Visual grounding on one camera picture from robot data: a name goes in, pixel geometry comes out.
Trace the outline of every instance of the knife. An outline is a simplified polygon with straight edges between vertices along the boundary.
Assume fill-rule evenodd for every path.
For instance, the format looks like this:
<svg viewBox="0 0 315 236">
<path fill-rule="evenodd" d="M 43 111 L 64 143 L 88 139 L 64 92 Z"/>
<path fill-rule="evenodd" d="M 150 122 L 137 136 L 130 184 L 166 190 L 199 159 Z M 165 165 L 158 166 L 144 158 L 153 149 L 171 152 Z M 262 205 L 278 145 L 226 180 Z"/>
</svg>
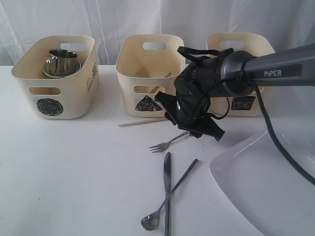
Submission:
<svg viewBox="0 0 315 236">
<path fill-rule="evenodd" d="M 168 152 L 164 159 L 164 188 L 165 196 L 169 194 L 171 190 L 171 174 L 172 174 L 172 162 L 171 153 Z M 165 205 L 165 223 L 164 223 L 164 236 L 170 236 L 170 200 Z"/>
</svg>

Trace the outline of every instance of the metal mug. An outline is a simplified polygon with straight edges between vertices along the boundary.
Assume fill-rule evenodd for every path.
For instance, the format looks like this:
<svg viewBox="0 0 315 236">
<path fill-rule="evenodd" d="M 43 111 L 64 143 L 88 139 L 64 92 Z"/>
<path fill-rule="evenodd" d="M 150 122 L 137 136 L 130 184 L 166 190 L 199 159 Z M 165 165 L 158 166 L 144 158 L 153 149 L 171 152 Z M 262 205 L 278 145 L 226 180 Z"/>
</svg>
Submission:
<svg viewBox="0 0 315 236">
<path fill-rule="evenodd" d="M 49 51 L 51 58 L 46 60 L 49 65 L 49 71 L 46 71 L 51 76 L 65 77 L 76 72 L 78 63 L 78 55 L 75 52 L 65 49 L 52 49 Z"/>
</svg>

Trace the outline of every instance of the white curtain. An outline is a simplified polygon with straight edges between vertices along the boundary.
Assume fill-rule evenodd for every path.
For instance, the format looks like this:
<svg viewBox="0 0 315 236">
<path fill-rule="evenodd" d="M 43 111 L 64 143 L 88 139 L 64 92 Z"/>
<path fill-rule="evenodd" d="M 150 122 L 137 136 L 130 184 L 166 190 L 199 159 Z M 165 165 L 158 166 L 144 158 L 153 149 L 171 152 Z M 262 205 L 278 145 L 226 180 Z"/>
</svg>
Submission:
<svg viewBox="0 0 315 236">
<path fill-rule="evenodd" d="M 167 33 L 206 48 L 215 32 L 253 32 L 276 51 L 315 42 L 315 0 L 0 0 L 0 65 L 12 65 L 37 40 L 83 34 L 98 63 L 115 64 L 134 34 Z"/>
</svg>

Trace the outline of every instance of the fork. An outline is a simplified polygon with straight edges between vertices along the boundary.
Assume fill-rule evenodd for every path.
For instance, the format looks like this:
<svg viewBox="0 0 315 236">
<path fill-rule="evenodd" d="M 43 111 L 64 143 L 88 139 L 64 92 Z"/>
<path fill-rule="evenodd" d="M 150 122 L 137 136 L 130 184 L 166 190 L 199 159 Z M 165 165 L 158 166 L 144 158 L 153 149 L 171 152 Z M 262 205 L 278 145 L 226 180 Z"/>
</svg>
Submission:
<svg viewBox="0 0 315 236">
<path fill-rule="evenodd" d="M 163 151 L 167 150 L 167 148 L 171 142 L 173 142 L 174 140 L 179 139 L 180 137 L 185 136 L 187 134 L 189 134 L 189 131 L 186 131 L 186 132 L 176 136 L 174 139 L 171 139 L 167 143 L 161 143 L 161 144 L 149 147 L 149 148 L 151 149 L 152 153 L 163 152 Z"/>
</svg>

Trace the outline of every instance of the plastic bin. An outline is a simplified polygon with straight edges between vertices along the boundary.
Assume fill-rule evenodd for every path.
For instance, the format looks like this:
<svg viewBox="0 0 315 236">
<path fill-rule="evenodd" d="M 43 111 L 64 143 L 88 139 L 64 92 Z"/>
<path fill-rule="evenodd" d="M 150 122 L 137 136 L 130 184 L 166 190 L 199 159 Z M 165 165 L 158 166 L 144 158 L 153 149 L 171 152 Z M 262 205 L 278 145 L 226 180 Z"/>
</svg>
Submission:
<svg viewBox="0 0 315 236">
<path fill-rule="evenodd" d="M 62 44 L 84 45 L 75 51 L 81 70 L 68 77 L 49 79 L 42 71 L 50 57 L 49 50 Z M 95 40 L 88 36 L 50 36 L 37 41 L 11 71 L 17 79 L 30 107 L 46 119 L 73 119 L 84 115 L 98 85 Z"/>
<path fill-rule="evenodd" d="M 235 51 L 244 50 L 253 56 L 260 57 L 274 53 L 274 49 L 263 36 L 254 33 L 215 33 L 207 38 L 208 49 L 224 50 L 234 48 Z M 271 87 L 260 87 L 261 96 L 265 103 L 271 94 Z M 229 116 L 255 117 L 261 114 L 256 92 L 245 97 L 229 97 Z M 226 98 L 211 98 L 210 111 L 224 115 L 228 108 Z"/>
<path fill-rule="evenodd" d="M 146 50 L 145 43 L 164 43 L 163 50 Z M 159 92 L 175 95 L 174 80 L 185 67 L 177 53 L 181 38 L 165 34 L 140 34 L 125 40 L 116 70 L 126 111 L 135 117 L 163 117 L 165 110 L 154 101 Z"/>
</svg>

